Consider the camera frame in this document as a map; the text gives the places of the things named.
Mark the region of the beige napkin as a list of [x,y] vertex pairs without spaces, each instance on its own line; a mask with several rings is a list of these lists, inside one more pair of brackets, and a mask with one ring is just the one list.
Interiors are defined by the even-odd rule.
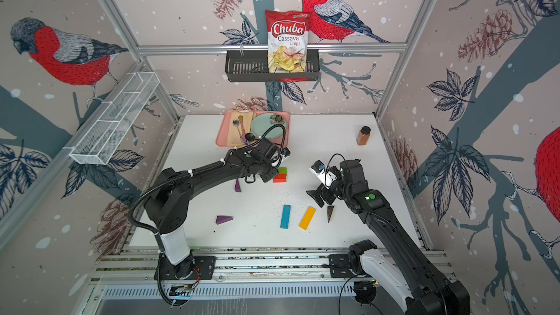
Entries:
[[233,126],[232,121],[234,119],[237,119],[238,116],[241,115],[244,119],[244,128],[246,133],[250,133],[251,132],[251,122],[255,117],[255,112],[254,111],[236,111],[233,110],[230,114],[230,119],[229,121],[226,122],[226,125],[229,126],[228,129],[228,139],[227,139],[227,146],[229,147],[242,147],[243,144],[239,138],[239,134],[237,129]]

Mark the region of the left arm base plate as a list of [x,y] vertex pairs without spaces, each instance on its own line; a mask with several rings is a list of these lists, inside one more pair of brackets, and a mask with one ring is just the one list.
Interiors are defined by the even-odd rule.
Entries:
[[160,254],[154,280],[210,280],[214,273],[216,257],[189,255],[182,262],[173,265],[164,254]]

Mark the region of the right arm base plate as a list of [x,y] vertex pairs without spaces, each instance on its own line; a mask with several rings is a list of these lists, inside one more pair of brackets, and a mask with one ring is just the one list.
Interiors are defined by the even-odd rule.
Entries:
[[328,261],[321,265],[328,269],[331,278],[349,278],[381,276],[389,273],[387,263],[380,255],[329,255]]

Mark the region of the brown spice bottle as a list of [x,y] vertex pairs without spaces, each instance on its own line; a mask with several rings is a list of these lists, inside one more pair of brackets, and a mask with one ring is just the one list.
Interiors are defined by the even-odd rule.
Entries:
[[357,135],[357,145],[365,146],[370,138],[371,128],[368,126],[363,126]]

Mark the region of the purple triangle block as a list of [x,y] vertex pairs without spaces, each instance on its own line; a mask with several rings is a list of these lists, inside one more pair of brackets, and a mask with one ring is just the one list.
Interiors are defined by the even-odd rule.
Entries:
[[234,188],[234,190],[235,190],[235,191],[236,191],[237,193],[241,193],[241,192],[242,192],[242,188],[241,188],[241,185],[240,185],[239,179],[237,179],[237,180],[236,180],[236,183],[235,183],[235,188]]
[[215,223],[216,223],[217,225],[221,225],[221,224],[230,222],[230,221],[232,221],[232,220],[233,220],[233,217],[232,217],[232,216],[218,215],[218,216],[216,217]]

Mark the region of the black wall basket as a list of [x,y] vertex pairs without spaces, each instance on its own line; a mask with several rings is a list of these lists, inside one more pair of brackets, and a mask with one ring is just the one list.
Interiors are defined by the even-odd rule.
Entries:
[[227,51],[225,73],[231,83],[260,82],[310,82],[317,81],[320,73],[319,51],[309,50],[306,72],[274,72],[268,70],[268,58],[264,50]]

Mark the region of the mint green flower plate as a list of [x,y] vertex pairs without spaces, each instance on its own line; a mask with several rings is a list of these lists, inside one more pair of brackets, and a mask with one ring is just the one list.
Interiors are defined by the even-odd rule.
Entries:
[[[273,112],[263,113],[262,115],[256,116],[251,122],[251,131],[252,134],[256,137],[261,137],[266,131],[268,131],[269,128],[277,124],[286,127],[287,121],[280,114]],[[281,128],[277,127],[267,133],[266,138],[269,140],[274,140],[282,137],[282,134],[283,131],[281,130]]]

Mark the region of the gold purple knife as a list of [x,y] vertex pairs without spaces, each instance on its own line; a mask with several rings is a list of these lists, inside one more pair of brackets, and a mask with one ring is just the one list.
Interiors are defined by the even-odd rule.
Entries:
[[242,136],[242,141],[245,145],[248,145],[249,143],[246,140],[246,131],[245,131],[245,128],[244,128],[244,119],[241,115],[239,115],[237,120],[239,122],[239,128],[240,128],[240,132],[241,132],[241,136]]

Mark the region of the pink tray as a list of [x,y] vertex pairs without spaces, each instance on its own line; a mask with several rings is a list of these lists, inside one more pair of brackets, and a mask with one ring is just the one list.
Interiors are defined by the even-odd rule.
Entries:
[[240,141],[234,141],[231,142],[229,141],[230,138],[230,127],[232,126],[232,129],[235,129],[235,127],[233,126],[233,115],[253,115],[254,118],[256,118],[257,116],[260,115],[264,115],[264,114],[275,114],[275,115],[279,115],[282,116],[284,118],[285,124],[284,127],[286,128],[287,131],[287,135],[286,135],[286,140],[285,140],[285,145],[287,146],[289,143],[289,134],[290,134],[290,114],[287,112],[267,112],[267,111],[249,111],[249,110],[244,110],[244,111],[239,111],[239,110],[228,110],[223,118],[222,124],[220,126],[220,129],[218,131],[217,134],[217,138],[216,138],[216,145],[218,147],[234,147],[234,146],[241,146]]

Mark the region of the black spoon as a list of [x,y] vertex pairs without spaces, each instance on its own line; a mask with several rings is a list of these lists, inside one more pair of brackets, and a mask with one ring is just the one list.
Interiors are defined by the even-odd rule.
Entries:
[[249,142],[249,143],[253,143],[254,141],[256,141],[256,137],[254,134],[252,133],[247,133],[245,135],[245,139]]

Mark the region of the red rectangular block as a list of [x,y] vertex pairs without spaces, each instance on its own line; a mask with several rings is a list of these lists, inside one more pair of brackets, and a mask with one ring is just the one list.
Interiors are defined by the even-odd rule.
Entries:
[[287,182],[287,175],[286,174],[278,174],[273,178],[274,183],[285,183]]

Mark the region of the yellow long block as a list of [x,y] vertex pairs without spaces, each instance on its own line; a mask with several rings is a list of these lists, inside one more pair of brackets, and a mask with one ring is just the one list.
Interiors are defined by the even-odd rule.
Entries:
[[315,213],[316,213],[316,209],[314,207],[309,206],[307,208],[307,210],[305,211],[298,227],[301,230],[307,230],[309,228],[309,225],[310,225]]

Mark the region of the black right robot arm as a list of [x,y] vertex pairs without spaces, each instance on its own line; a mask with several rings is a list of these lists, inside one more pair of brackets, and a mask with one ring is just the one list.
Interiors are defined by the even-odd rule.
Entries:
[[310,170],[320,186],[307,194],[319,206],[336,199],[360,218],[392,258],[388,262],[370,240],[350,246],[351,271],[378,281],[405,314],[469,314],[470,295],[460,281],[436,268],[398,221],[384,195],[369,187],[360,160],[328,167],[316,161]]

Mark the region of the teal long block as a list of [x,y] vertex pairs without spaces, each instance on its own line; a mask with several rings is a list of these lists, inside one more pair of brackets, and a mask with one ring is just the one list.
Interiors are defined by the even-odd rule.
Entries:
[[280,222],[281,229],[287,230],[289,228],[290,213],[291,213],[291,206],[284,205],[281,213],[281,222]]

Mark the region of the Chuba cassava chips bag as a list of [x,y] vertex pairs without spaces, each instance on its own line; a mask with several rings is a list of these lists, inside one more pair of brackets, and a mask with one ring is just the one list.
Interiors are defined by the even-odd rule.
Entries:
[[270,73],[307,72],[311,13],[265,11]]

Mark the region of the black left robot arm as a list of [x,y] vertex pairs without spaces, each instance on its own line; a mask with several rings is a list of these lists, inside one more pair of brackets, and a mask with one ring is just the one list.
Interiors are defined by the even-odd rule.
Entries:
[[192,199],[237,179],[244,179],[247,184],[254,183],[257,177],[264,183],[271,181],[279,174],[281,162],[290,155],[284,146],[286,136],[284,125],[272,125],[258,140],[227,151],[217,162],[181,172],[167,168],[131,204],[129,223],[153,234],[160,256],[172,267],[174,278],[186,279],[195,270],[183,228]]

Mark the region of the dark brown triangle block lower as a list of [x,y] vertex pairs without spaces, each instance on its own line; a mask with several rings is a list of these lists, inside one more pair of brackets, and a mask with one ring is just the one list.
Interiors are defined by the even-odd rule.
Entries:
[[332,220],[332,213],[334,211],[334,206],[327,207],[327,222],[330,223]]

